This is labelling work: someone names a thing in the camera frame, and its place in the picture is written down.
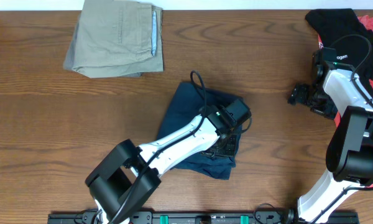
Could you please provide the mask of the navy blue shorts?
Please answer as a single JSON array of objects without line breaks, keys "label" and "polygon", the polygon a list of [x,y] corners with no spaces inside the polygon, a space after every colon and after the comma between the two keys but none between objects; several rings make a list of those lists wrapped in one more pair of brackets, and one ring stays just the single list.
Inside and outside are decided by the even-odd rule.
[{"label": "navy blue shorts", "polygon": [[[236,99],[237,95],[207,90],[207,103],[209,105],[226,106]],[[193,85],[189,82],[179,84],[159,127],[157,139],[161,139],[188,124],[203,107],[203,100]],[[193,170],[214,179],[228,180],[231,169],[236,166],[234,157],[208,157],[196,153],[175,166],[176,169]]]}]

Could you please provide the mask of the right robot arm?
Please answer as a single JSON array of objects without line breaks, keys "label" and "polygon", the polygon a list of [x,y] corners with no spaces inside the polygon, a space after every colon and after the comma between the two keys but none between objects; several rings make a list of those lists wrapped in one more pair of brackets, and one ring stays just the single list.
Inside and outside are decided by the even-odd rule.
[{"label": "right robot arm", "polygon": [[312,84],[295,85],[288,103],[309,107],[329,119],[341,119],[326,151],[326,170],[298,198],[300,223],[326,223],[350,195],[373,191],[373,98],[361,85],[356,69],[341,63],[332,48],[312,56]]}]

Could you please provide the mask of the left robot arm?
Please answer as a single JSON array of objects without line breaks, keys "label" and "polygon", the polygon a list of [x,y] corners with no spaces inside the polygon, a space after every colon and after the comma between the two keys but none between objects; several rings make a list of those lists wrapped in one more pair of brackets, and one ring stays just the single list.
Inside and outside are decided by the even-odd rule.
[{"label": "left robot arm", "polygon": [[129,219],[157,189],[164,173],[232,135],[247,119],[231,105],[214,106],[154,142],[138,146],[129,139],[120,142],[85,180],[101,223]]}]

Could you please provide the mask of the black t-shirt with print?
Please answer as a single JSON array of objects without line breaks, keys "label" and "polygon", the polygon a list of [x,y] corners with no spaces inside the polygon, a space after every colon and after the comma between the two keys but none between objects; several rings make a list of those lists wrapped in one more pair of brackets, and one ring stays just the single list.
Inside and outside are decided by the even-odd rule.
[{"label": "black t-shirt with print", "polygon": [[357,69],[360,82],[373,97],[373,30],[367,29],[352,9],[315,9],[305,19],[323,46],[336,50],[337,62]]}]

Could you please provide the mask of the folded khaki shorts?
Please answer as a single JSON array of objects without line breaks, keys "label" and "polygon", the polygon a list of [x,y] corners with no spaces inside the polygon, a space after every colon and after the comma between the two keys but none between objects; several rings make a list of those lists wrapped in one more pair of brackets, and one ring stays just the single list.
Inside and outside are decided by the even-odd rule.
[{"label": "folded khaki shorts", "polygon": [[89,78],[162,72],[162,8],[146,2],[89,0],[78,18],[73,68]]}]

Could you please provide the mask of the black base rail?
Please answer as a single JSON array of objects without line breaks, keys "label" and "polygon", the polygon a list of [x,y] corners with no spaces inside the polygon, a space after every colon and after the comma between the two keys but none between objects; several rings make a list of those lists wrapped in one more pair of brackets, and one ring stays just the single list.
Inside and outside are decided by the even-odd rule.
[{"label": "black base rail", "polygon": [[[96,209],[79,213],[53,213],[48,224],[97,224],[102,223]],[[157,213],[136,212],[124,221],[128,224],[255,224],[255,223],[304,223],[290,210],[282,215],[274,210],[253,213]]]}]

